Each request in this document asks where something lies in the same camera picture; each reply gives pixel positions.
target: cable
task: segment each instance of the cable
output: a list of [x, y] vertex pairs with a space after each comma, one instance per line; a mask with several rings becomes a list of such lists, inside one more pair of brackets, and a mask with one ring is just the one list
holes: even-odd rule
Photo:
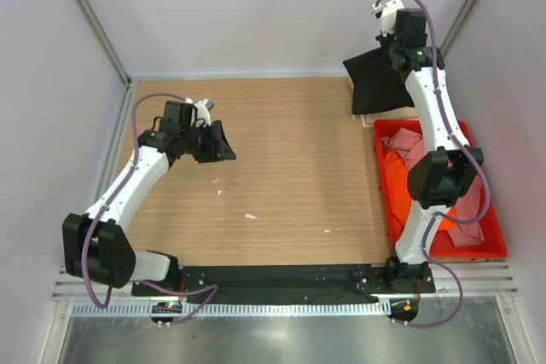
[[[380, 1], [381, 0], [377, 0], [377, 2], [375, 2], [375, 6], [379, 6]], [[474, 159], [472, 154], [458, 140], [458, 138], [455, 136], [455, 133], [453, 132], [453, 129], [451, 128], [450, 121], [447, 118], [447, 112], [445, 111], [444, 101], [442, 100], [442, 90], [440, 89], [440, 84], [439, 84], [439, 80], [438, 80], [438, 48], [437, 48], [437, 43], [436, 43], [436, 32], [434, 31], [433, 20], [432, 20], [430, 14], [428, 13], [427, 7], [425, 6], [425, 4], [421, 0], [413, 0], [413, 1], [416, 2], [419, 5], [419, 7], [421, 8], [423, 14], [427, 18], [428, 31], [430, 31], [432, 58], [433, 58], [434, 94], [436, 95], [436, 101], [438, 103], [438, 108], [439, 108], [439, 111], [440, 111], [440, 115], [442, 117], [442, 121], [444, 121], [445, 128], [447, 129], [447, 131], [449, 133], [448, 138], [450, 138], [459, 147], [459, 149], [461, 149], [462, 153], [464, 153], [464, 155], [468, 158], [468, 161], [470, 161], [470, 163], [472, 164], [472, 166], [475, 168], [476, 172], [478, 173], [479, 177], [481, 178], [481, 181], [483, 183], [484, 190], [485, 190], [484, 205], [482, 207], [482, 210], [478, 213], [478, 215], [476, 215], [475, 217], [473, 217], [472, 219], [469, 219], [467, 221], [461, 221], [461, 220], [456, 219], [454, 217], [450, 217], [449, 215], [446, 215], [443, 212], [434, 212], [433, 217], [431, 217], [431, 220], [428, 223], [427, 229], [425, 230], [425, 233], [424, 233], [423, 238], [421, 240], [421, 251], [423, 252], [423, 256], [426, 258], [426, 260], [428, 260], [428, 262], [430, 262], [430, 263], [436, 264], [439, 267], [447, 270], [447, 272], [449, 274], [451, 274], [451, 276], [453, 276], [453, 280], [455, 281], [455, 283], [457, 284], [457, 287], [459, 289], [459, 303], [457, 303], [457, 306], [455, 307], [455, 310], [453, 311], [453, 313], [451, 313], [447, 318], [445, 318], [445, 319], [443, 319], [441, 321], [438, 321], [436, 323], [418, 324], [418, 323], [408, 323], [406, 321], [400, 321], [400, 320], [394, 320], [394, 321], [397, 322], [398, 324], [402, 324], [404, 326], [417, 327], [417, 328], [432, 328], [432, 327], [442, 326], [443, 324], [451, 321], [459, 313], [459, 310], [461, 309], [461, 307], [462, 307], [462, 305], [464, 303], [464, 295], [463, 295], [463, 292], [462, 292], [461, 281], [456, 276], [455, 272], [450, 267], [448, 267], [445, 264], [433, 259], [432, 257], [430, 257], [428, 255], [428, 253], [427, 253], [427, 238], [428, 238], [428, 235], [430, 234], [430, 231], [432, 230], [434, 224], [436, 223], [436, 218], [437, 217], [445, 218], [445, 219], [447, 219], [447, 220], [449, 220], [451, 222], [458, 223], [460, 225], [469, 225], [469, 224], [476, 223], [477, 221], [479, 221], [482, 217], [484, 217], [485, 213], [489, 209], [489, 204], [491, 202], [491, 191], [490, 191], [489, 183], [487, 182], [487, 179], [485, 178], [485, 173], [481, 169], [481, 166], [479, 166], [478, 162], [476, 161], [476, 159]]]
[[[171, 97], [176, 98], [177, 100], [186, 101], [184, 97], [181, 97], [180, 95], [171, 94], [171, 93], [153, 93], [148, 94], [142, 97], [140, 100], [138, 100], [135, 105], [132, 108], [131, 112], [131, 128], [132, 128], [132, 135], [133, 135], [133, 147], [134, 147], [134, 154], [133, 154], [133, 163], [130, 167], [129, 171], [127, 172], [127, 175], [123, 178], [121, 183], [114, 189], [112, 194], [106, 199], [104, 202], [104, 205], [101, 206], [99, 211], [96, 214], [96, 217], [91, 222], [91, 225], [89, 227], [89, 230], [87, 231], [87, 235], [84, 239], [84, 247], [82, 249], [82, 276], [84, 278], [84, 284], [85, 289], [87, 289], [87, 294], [89, 294], [89, 297], [93, 304], [99, 308], [99, 309], [105, 309], [110, 304], [110, 297], [112, 296], [112, 287], [109, 286], [106, 294], [106, 299], [104, 303], [101, 303], [101, 301], [97, 298], [95, 291], [93, 290], [93, 285], [91, 284], [91, 280], [89, 277], [89, 268], [87, 264], [87, 256], [89, 253], [89, 246], [91, 243], [91, 238], [93, 237], [93, 233], [95, 233], [96, 225], [101, 220], [102, 215], [107, 210], [107, 208], [112, 204], [112, 202], [115, 200], [116, 196], [118, 196], [119, 192], [124, 188], [124, 186], [127, 184], [127, 182], [131, 179], [133, 173], [135, 172], [135, 169], [138, 165], [138, 156], [139, 156], [139, 146], [138, 146], [138, 134], [137, 134], [137, 108], [138, 106], [143, 102], [146, 101], [149, 98], [152, 97], [158, 97], [158, 96], [164, 96], [164, 97]], [[157, 290], [158, 292], [162, 292], [164, 294], [174, 294], [175, 296], [196, 296], [198, 294], [202, 294], [204, 292], [208, 292], [209, 290], [212, 290], [211, 294], [205, 299], [205, 301], [192, 313], [189, 315], [183, 317], [182, 319], [177, 320], [176, 322], [173, 321], [173, 324], [178, 323], [184, 323], [187, 319], [191, 318], [193, 315], [195, 315], [200, 309], [202, 309], [208, 302], [211, 301], [212, 297], [216, 293], [216, 290], [218, 289], [217, 285], [210, 285], [208, 287], [205, 287], [200, 290], [196, 290], [194, 292], [171, 292], [169, 290], [164, 289], [163, 287], [157, 286], [154, 283], [150, 283], [149, 281], [141, 281], [146, 286], [153, 287], [153, 289]]]

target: white ruler strip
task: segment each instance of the white ruler strip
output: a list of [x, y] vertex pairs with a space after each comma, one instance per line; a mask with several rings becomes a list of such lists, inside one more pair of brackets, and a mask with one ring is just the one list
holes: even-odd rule
[[[197, 304], [183, 303], [182, 312], [173, 314], [152, 313], [157, 302], [112, 301], [107, 309], [98, 309], [92, 302], [75, 302], [71, 317], [173, 317], [191, 313]], [[291, 306], [253, 306], [234, 304], [208, 304], [195, 317], [310, 317], [326, 315], [389, 315], [388, 299], [370, 304], [339, 304], [316, 306], [298, 304]]]

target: red plastic tray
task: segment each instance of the red plastic tray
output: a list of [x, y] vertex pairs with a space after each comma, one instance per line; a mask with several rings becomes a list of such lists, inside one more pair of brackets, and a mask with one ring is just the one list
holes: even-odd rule
[[[468, 132], [468, 127], [465, 123], [460, 122], [462, 133], [470, 142], [470, 146], [473, 147], [472, 138]], [[414, 132], [422, 133], [421, 124], [415, 120], [390, 120], [381, 119], [374, 122], [375, 133], [375, 153], [377, 155], [377, 163], [379, 165], [380, 179], [381, 179], [381, 191], [383, 193], [383, 200], [385, 203], [386, 212], [386, 225], [389, 231], [389, 240], [391, 246], [394, 246], [399, 239], [399, 235], [394, 229], [394, 218], [392, 216], [391, 201], [389, 193], [389, 186], [386, 180], [385, 171], [385, 155], [386, 150], [381, 145], [381, 138], [384, 136], [394, 136], [394, 134], [405, 128]], [[481, 201], [479, 206], [483, 206], [484, 201], [484, 189], [481, 192]], [[504, 244], [504, 238], [502, 237], [502, 231], [498, 224], [497, 215], [493, 204], [489, 206], [489, 210], [485, 213], [484, 218], [479, 221], [481, 230], [484, 233], [485, 241], [481, 245], [477, 246], [465, 246], [454, 247], [451, 242], [450, 236], [447, 232], [437, 232], [434, 238], [433, 245], [431, 247], [430, 254], [432, 257], [460, 257], [460, 258], [472, 258], [472, 259], [492, 259], [506, 257], [507, 251]]]

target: pink cloth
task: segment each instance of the pink cloth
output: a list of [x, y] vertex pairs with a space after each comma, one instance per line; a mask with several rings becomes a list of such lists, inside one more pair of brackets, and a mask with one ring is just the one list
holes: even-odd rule
[[[387, 151], [396, 151], [402, 157], [408, 170], [413, 168], [425, 155], [423, 136], [405, 128], [398, 130], [393, 137], [381, 138], [381, 142]], [[466, 221], [478, 215], [480, 194], [481, 179], [476, 176], [467, 194], [459, 198], [455, 204], [457, 219]], [[447, 233], [454, 247], [475, 246], [484, 243], [485, 240], [478, 222], [471, 225], [456, 224]]]

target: table surface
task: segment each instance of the table surface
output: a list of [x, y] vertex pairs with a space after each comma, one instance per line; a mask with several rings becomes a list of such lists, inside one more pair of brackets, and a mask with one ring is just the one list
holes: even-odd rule
[[[212, 119], [222, 120], [237, 160], [178, 160], [132, 221], [135, 250], [172, 254], [182, 265], [385, 261], [373, 130], [352, 119], [345, 78], [141, 82], [136, 98], [155, 92], [211, 97]], [[165, 101], [139, 107], [139, 133]], [[128, 127], [118, 170], [131, 150]]]

